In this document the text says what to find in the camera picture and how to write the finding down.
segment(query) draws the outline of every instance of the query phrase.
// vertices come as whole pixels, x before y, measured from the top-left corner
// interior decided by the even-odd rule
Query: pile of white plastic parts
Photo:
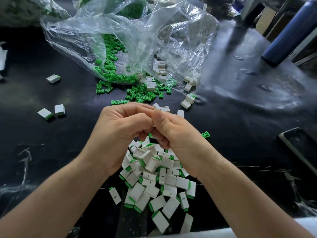
[[[169,107],[164,107],[164,110],[169,112]],[[184,117],[182,110],[177,114]],[[171,149],[164,150],[159,144],[150,143],[150,139],[153,139],[151,134],[144,142],[132,141],[119,177],[129,187],[124,206],[141,213],[148,205],[153,212],[153,222],[164,233],[169,226],[168,219],[171,219],[179,205],[184,212],[188,211],[187,199],[195,197],[196,182],[185,179],[189,174]],[[116,188],[110,188],[109,193],[115,204],[121,202]],[[192,222],[193,217],[186,214],[181,233],[190,232]]]

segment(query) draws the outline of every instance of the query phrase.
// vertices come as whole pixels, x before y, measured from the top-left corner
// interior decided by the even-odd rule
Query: blue bottle
[[[279,65],[317,27],[317,0],[308,0],[262,55],[272,67]]]

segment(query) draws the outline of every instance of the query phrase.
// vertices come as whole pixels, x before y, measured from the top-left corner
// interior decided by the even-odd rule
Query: black work surface
[[[315,176],[283,145],[278,134],[302,127],[314,136],[317,83],[289,61],[271,68],[260,56],[269,45],[255,30],[222,21],[203,69],[198,96],[185,118],[292,217],[305,214],[295,203],[316,200]],[[81,151],[99,113],[111,100],[124,99],[126,87],[95,94],[97,79],[45,41],[9,42],[5,82],[0,83],[0,212],[9,212],[48,176]],[[51,85],[46,77],[57,74]],[[176,91],[155,100],[176,113],[184,96]],[[66,116],[44,120],[42,108],[64,104]],[[286,171],[297,177],[287,179]],[[127,187],[118,174],[105,182],[78,222],[79,237],[144,236],[155,225],[151,212],[115,206],[107,188],[124,200]],[[189,200],[192,231],[227,227],[202,185]],[[178,209],[169,233],[178,233]]]

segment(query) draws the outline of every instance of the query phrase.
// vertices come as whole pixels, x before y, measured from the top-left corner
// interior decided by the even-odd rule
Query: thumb
[[[155,110],[152,113],[152,120],[156,129],[168,138],[169,131],[172,130],[174,124],[164,115],[161,110]]]
[[[133,135],[136,132],[153,127],[153,120],[145,113],[138,113],[129,117],[123,118],[124,130],[127,134]]]

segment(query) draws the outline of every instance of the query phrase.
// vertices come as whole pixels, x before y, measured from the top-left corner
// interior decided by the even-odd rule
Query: smartphone
[[[279,137],[317,175],[317,142],[301,128],[292,128]]]

